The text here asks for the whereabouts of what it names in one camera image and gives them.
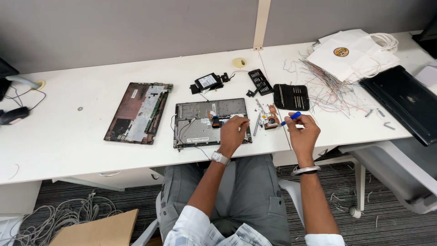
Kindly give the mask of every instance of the silver bangle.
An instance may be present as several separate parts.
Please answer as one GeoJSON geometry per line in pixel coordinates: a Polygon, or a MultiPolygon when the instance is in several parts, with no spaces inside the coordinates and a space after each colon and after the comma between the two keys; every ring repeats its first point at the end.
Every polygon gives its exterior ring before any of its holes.
{"type": "Polygon", "coordinates": [[[320,171],[321,168],[319,166],[313,166],[313,167],[305,167],[301,169],[297,169],[291,173],[292,176],[299,176],[302,174],[313,174],[318,171],[320,171]]]}

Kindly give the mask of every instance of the round sticker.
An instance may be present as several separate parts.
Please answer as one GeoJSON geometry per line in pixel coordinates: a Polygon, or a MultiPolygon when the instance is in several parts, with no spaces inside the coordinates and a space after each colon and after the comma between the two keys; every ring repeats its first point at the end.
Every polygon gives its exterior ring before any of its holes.
{"type": "Polygon", "coordinates": [[[336,56],[340,56],[340,57],[345,57],[347,55],[349,55],[349,50],[343,47],[337,48],[334,50],[334,55],[336,56]]]}

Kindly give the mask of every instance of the shirt sleeve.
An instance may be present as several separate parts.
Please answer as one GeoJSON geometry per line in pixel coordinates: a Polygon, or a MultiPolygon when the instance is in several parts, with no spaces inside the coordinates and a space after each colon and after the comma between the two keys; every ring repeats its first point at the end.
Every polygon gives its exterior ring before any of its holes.
{"type": "Polygon", "coordinates": [[[185,206],[164,246],[202,246],[209,229],[208,216],[199,209],[185,206]]]}
{"type": "Polygon", "coordinates": [[[307,234],[305,242],[307,246],[345,246],[338,234],[307,234]]]}

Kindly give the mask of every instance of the computer mouse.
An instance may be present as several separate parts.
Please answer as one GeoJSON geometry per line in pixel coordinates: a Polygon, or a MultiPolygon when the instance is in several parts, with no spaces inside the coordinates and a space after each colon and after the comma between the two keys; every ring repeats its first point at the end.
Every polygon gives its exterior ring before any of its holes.
{"type": "Polygon", "coordinates": [[[12,125],[29,116],[29,109],[21,107],[7,111],[0,116],[0,125],[12,125]]]}

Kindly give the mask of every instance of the gray pants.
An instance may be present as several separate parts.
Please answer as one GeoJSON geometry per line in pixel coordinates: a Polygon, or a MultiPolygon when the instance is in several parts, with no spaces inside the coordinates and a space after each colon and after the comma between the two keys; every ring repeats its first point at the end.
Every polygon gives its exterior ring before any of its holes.
{"type": "MultiPolygon", "coordinates": [[[[195,163],[167,166],[161,193],[161,232],[166,238],[196,189],[203,170],[195,163]]],[[[229,217],[220,218],[213,209],[211,223],[229,237],[246,223],[274,246],[290,246],[285,203],[271,155],[236,159],[236,178],[229,217]]]]}

